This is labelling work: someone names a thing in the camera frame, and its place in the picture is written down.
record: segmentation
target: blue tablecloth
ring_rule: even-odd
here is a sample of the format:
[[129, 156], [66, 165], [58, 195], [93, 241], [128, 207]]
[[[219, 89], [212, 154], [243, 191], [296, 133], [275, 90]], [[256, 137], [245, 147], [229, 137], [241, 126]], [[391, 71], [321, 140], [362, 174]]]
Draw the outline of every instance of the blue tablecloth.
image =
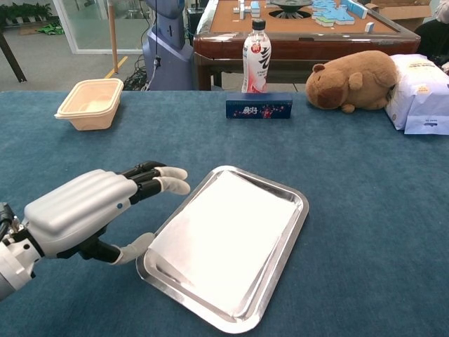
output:
[[[223, 92], [124, 92], [110, 129], [79, 132], [53, 116], [66, 95], [0, 94], [0, 200], [19, 217], [93, 169], [157, 160], [187, 169], [195, 187], [213, 168], [237, 166], [310, 203], [248, 336], [448, 335], [449, 138], [405, 136], [383, 111], [315, 110], [301, 93], [291, 119], [229, 120]], [[182, 200], [141, 202], [102, 239], [124, 245], [155, 231]], [[1, 336], [224, 335], [142, 281], [134, 263], [76, 255], [43, 260], [35, 273], [0, 303]]]

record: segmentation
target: white robotic hand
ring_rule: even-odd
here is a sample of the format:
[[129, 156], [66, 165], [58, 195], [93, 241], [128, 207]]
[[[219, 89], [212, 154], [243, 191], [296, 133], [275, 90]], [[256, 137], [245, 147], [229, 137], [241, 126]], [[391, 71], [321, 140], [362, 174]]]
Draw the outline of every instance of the white robotic hand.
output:
[[0, 300], [34, 277], [41, 258], [70, 258], [79, 253], [112, 265], [142, 255], [154, 239], [145, 233], [119, 248], [99, 240], [107, 225], [131, 205], [160, 192], [188, 194], [187, 172], [155, 161], [114, 173], [94, 170], [45, 194], [25, 207], [20, 222], [0, 204]]

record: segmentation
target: blue robot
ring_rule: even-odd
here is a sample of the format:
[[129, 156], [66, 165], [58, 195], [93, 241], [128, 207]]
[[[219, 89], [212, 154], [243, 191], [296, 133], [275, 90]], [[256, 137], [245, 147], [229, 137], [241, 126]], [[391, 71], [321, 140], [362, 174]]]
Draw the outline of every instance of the blue robot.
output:
[[156, 12], [156, 24], [148, 30], [143, 45], [147, 90], [196, 90], [194, 50], [185, 41], [184, 0], [146, 2]]

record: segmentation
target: bottle cap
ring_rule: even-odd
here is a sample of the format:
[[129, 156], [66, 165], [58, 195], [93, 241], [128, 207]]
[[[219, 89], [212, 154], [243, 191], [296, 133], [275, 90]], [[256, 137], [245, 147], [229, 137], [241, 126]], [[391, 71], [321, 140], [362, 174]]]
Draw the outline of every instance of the bottle cap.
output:
[[254, 30], [264, 30], [265, 20], [264, 19], [253, 19], [253, 29]]

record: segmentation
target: tray rim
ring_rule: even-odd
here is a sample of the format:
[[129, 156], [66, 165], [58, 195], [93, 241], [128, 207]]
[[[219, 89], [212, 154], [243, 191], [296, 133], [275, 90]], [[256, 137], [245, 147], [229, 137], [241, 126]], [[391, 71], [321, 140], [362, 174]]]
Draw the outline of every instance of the tray rim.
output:
[[191, 296], [188, 296], [186, 294], [186, 292], [188, 291], [181, 291], [177, 289], [175, 281], [168, 280], [167, 282], [165, 282], [159, 279], [158, 277], [152, 275], [145, 267], [145, 258], [149, 251], [146, 251], [144, 254], [138, 257], [136, 259], [135, 264], [137, 272], [141, 279], [151, 284], [156, 289], [160, 290], [162, 293], [166, 294], [168, 297], [172, 298], [179, 304], [185, 306], [188, 310], [192, 311], [194, 314], [196, 314], [209, 324], [213, 325], [215, 328], [226, 333], [243, 333], [255, 328], [262, 319], [268, 307], [268, 304], [273, 296], [276, 285], [278, 284], [279, 279], [283, 273], [283, 269], [285, 268], [288, 258], [290, 257], [295, 242], [297, 241], [299, 233], [304, 225], [306, 217], [309, 213], [309, 202], [301, 192], [291, 187], [274, 182], [273, 180], [270, 179], [263, 178], [254, 173], [247, 172], [235, 166], [230, 165], [219, 166], [217, 168], [214, 168], [212, 171], [208, 173], [208, 175], [198, 184], [198, 186], [190, 193], [190, 195], [181, 203], [181, 205], [179, 205], [176, 208], [176, 210], [171, 214], [171, 216], [168, 217], [167, 220], [163, 223], [163, 225], [155, 232], [155, 235], [160, 233], [164, 229], [164, 227], [167, 226], [167, 224], [169, 224], [170, 221], [184, 209], [184, 207], [186, 207], [186, 205], [192, 202], [192, 200], [196, 197], [196, 195], [198, 195], [198, 193], [200, 193], [202, 189], [208, 186], [208, 182], [212, 178], [214, 178], [215, 176], [219, 175], [224, 171], [231, 171], [239, 175], [248, 176], [253, 180], [258, 180], [261, 183], [272, 185], [280, 190], [284, 190], [288, 193], [295, 195], [297, 198], [301, 199], [302, 202], [302, 210], [295, 211], [296, 213], [300, 212], [299, 216], [296, 219], [295, 224], [291, 226], [291, 229], [289, 230], [288, 234], [285, 234], [283, 232], [283, 235], [281, 236], [281, 238], [282, 237], [284, 238], [283, 242], [281, 242], [281, 238], [278, 240], [275, 248], [270, 254], [270, 257], [267, 259], [267, 263], [270, 263], [270, 260], [276, 255], [274, 251], [279, 250], [281, 251], [277, 259], [275, 261], [271, 261], [271, 263], [274, 264], [274, 267], [270, 271], [270, 273], [268, 274], [265, 273], [265, 275], [262, 275], [261, 277], [262, 279], [267, 279], [267, 282], [263, 284], [263, 287], [256, 288], [257, 289], [256, 292], [257, 293], [261, 292], [261, 296], [258, 298], [257, 301], [255, 301], [255, 303], [250, 302], [250, 306], [254, 307], [252, 315], [247, 317], [245, 320], [237, 318], [236, 322], [227, 321], [223, 317], [221, 317], [218, 313], [213, 312], [212, 310], [210, 310], [209, 308], [205, 307], [200, 302], [198, 302], [194, 298], [196, 297], [195, 295], [191, 294]]

